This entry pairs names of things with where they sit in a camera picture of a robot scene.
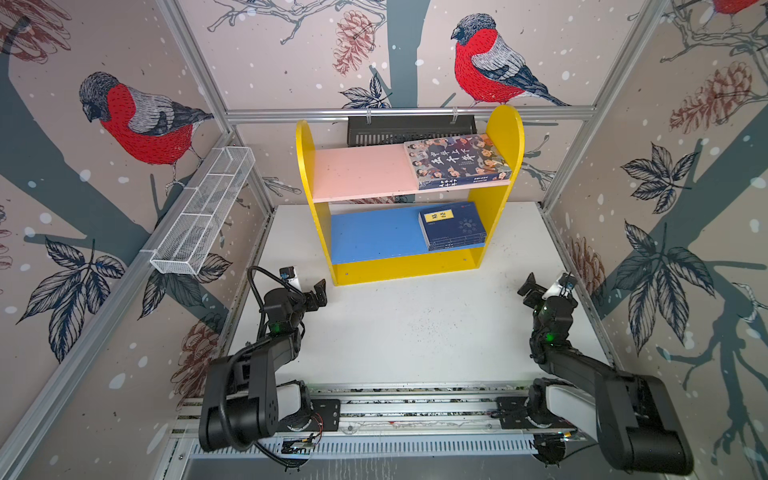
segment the book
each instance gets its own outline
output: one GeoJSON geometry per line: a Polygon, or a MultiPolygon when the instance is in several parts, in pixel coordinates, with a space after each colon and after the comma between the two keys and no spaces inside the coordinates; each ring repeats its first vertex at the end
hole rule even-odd
{"type": "Polygon", "coordinates": [[[406,141],[419,190],[505,180],[512,169],[486,134],[406,141]]]}
{"type": "Polygon", "coordinates": [[[487,236],[474,202],[439,204],[419,211],[430,251],[483,243],[487,236]]]}

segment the beige wallpaper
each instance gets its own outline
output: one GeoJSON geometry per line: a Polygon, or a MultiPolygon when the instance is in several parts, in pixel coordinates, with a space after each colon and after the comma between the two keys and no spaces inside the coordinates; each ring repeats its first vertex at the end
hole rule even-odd
{"type": "MultiPolygon", "coordinates": [[[[144,163],[167,157],[155,152],[139,161],[98,119],[89,122],[82,82],[103,71],[139,91],[208,108],[151,0],[0,0],[0,10],[0,41],[11,52],[0,54],[4,442],[181,192],[166,193],[170,164],[144,163]],[[31,25],[19,28],[22,17],[31,25]],[[58,283],[64,278],[70,283],[58,283]]],[[[113,104],[111,113],[132,107],[113,104]]],[[[176,135],[146,141],[180,142],[183,180],[198,159],[176,135]]],[[[191,145],[205,155],[218,136],[205,121],[191,145]]]]}
{"type": "MultiPolygon", "coordinates": [[[[581,127],[580,121],[531,122],[525,125],[525,158],[518,180],[510,194],[510,201],[541,201],[560,167],[571,142],[581,127]]],[[[486,123],[477,122],[478,132],[485,132],[486,123]]],[[[346,147],[346,122],[312,123],[313,139],[317,148],[346,147]]],[[[243,142],[253,148],[257,169],[270,192],[272,203],[305,204],[299,168],[296,163],[295,124],[242,124],[237,126],[243,142]]],[[[466,192],[425,192],[411,202],[439,202],[466,198],[466,192]]],[[[388,201],[379,199],[371,201],[388,201]]]]}
{"type": "MultiPolygon", "coordinates": [[[[550,94],[592,104],[643,4],[640,0],[183,0],[230,109],[468,106],[452,32],[466,15],[495,20],[506,44],[550,94]],[[383,85],[371,89],[378,73],[383,85]],[[353,98],[350,88],[366,90],[353,98]]],[[[512,104],[550,104],[519,97],[512,104]]]]}
{"type": "Polygon", "coordinates": [[[136,298],[22,478],[154,474],[181,400],[201,396],[208,363],[220,355],[219,333],[237,302],[263,222],[250,189],[243,189],[211,250],[218,263],[230,264],[200,285],[204,315],[169,294],[141,317],[146,303],[144,296],[136,298]]]}
{"type": "Polygon", "coordinates": [[[768,478],[768,68],[750,3],[735,28],[706,2],[670,10],[553,212],[624,368],[667,385],[702,480],[768,478]],[[663,254],[647,263],[663,279],[632,275],[641,251],[663,254]]]}

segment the pine cone illustration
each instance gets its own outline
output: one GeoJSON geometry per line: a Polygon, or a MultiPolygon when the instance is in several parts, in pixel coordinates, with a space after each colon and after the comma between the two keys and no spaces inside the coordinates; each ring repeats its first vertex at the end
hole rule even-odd
{"type": "Polygon", "coordinates": [[[735,61],[707,77],[693,95],[685,97],[680,108],[672,111],[670,131],[682,127],[689,134],[703,126],[722,124],[744,103],[752,88],[752,68],[735,61]]]}
{"type": "Polygon", "coordinates": [[[30,25],[18,36],[6,52],[25,61],[45,63],[59,48],[69,50],[69,31],[62,20],[72,17],[51,0],[0,0],[0,39],[5,39],[22,17],[30,25]]]}
{"type": "Polygon", "coordinates": [[[569,240],[570,243],[567,245],[568,253],[574,261],[576,271],[584,281],[587,292],[601,303],[603,283],[605,282],[605,268],[603,268],[603,261],[600,255],[587,245],[587,239],[584,237],[581,238],[581,241],[574,241],[573,238],[569,240]]]}
{"type": "Polygon", "coordinates": [[[344,13],[344,21],[336,24],[336,49],[333,67],[342,76],[349,70],[357,70],[368,60],[373,51],[373,24],[362,12],[352,10],[344,13]]]}

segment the white wire basket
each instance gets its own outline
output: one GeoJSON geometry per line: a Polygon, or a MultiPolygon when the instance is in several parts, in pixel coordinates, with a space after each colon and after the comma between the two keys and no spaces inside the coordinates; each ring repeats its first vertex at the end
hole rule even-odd
{"type": "Polygon", "coordinates": [[[248,147],[221,149],[150,260],[160,273],[200,272],[254,163],[248,147]]]}

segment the bookshelf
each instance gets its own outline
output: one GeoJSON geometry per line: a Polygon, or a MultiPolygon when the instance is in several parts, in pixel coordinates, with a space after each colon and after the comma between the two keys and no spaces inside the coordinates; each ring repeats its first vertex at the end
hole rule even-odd
{"type": "Polygon", "coordinates": [[[428,252],[418,207],[331,215],[329,202],[417,194],[401,144],[316,150],[309,124],[296,125],[301,181],[323,253],[337,286],[479,268],[522,165],[525,136],[520,114],[496,108],[485,132],[512,169],[508,180],[460,185],[469,189],[487,232],[485,243],[428,252]]]}

